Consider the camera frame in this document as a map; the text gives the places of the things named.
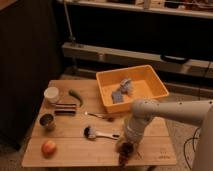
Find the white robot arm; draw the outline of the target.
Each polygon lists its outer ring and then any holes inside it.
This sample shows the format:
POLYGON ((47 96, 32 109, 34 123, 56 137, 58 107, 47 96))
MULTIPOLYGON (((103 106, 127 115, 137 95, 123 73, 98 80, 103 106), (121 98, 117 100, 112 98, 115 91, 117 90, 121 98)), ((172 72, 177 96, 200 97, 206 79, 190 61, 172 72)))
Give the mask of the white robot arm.
POLYGON ((132 103, 131 112, 116 144, 121 167, 138 150, 146 127, 155 117, 161 117, 201 128, 192 171, 213 170, 213 100, 158 102, 139 99, 132 103))

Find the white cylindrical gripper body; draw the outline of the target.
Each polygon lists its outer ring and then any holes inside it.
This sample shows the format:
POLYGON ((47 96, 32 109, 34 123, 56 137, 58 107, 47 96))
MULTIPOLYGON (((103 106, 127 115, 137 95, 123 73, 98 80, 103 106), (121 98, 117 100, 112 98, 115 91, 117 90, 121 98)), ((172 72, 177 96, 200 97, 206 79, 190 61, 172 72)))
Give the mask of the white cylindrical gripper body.
POLYGON ((146 127, 150 124, 150 117, 135 117, 133 115, 128 116, 124 120, 124 136, 132 143, 139 143, 144 136, 146 127))

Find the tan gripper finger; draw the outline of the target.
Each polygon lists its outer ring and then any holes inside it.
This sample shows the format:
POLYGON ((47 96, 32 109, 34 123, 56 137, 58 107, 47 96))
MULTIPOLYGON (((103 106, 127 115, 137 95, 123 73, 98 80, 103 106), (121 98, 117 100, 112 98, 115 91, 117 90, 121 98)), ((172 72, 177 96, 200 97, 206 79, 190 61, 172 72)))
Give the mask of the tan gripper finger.
POLYGON ((118 140, 116 141, 116 144, 115 144, 115 150, 117 153, 120 152, 120 149, 122 147, 122 144, 125 142, 125 137, 123 135, 121 135, 118 140))

